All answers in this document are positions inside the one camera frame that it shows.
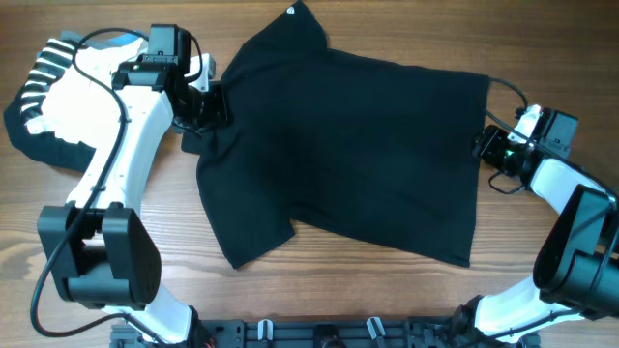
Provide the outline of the black t-shirt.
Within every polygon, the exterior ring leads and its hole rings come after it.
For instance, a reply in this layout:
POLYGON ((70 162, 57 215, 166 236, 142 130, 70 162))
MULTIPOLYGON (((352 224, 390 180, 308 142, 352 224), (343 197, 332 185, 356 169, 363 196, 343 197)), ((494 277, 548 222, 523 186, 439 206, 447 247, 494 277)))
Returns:
POLYGON ((332 49, 296 2, 222 75, 231 123, 186 134, 198 193, 234 268, 293 222, 466 267, 490 79, 332 49))

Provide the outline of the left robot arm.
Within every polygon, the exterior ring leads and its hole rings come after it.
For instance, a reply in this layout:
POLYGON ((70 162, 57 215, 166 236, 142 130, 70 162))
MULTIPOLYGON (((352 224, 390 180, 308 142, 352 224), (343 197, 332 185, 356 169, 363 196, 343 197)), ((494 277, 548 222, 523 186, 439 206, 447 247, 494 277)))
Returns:
POLYGON ((106 48, 90 37, 51 40, 28 78, 44 96, 40 107, 22 108, 29 132, 94 151, 66 202, 39 215, 41 280, 104 321, 123 320, 134 344, 216 345, 196 310, 162 285, 161 256, 140 219, 164 135, 199 135, 229 120, 221 89, 209 86, 214 69, 191 33, 155 24, 106 48))

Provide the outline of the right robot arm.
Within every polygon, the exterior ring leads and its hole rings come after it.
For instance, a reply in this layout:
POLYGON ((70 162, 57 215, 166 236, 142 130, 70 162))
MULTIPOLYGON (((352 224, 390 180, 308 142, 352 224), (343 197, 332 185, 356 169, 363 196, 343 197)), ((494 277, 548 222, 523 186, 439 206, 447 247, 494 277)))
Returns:
POLYGON ((460 308, 450 340, 462 347, 521 344, 565 321, 618 315, 618 195, 568 160, 576 117, 531 105, 510 127, 495 119, 473 140, 473 154, 497 175, 520 181, 558 219, 531 276, 460 308))

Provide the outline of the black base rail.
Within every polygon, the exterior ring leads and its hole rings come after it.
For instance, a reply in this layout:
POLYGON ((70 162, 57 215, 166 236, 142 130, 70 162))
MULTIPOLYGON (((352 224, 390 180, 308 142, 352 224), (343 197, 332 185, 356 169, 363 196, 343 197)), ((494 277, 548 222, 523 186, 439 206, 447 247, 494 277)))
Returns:
POLYGON ((203 321, 197 335, 179 347, 220 348, 449 348, 509 347, 509 342, 482 338, 459 325, 457 333, 447 317, 409 317, 357 321, 258 322, 203 321))

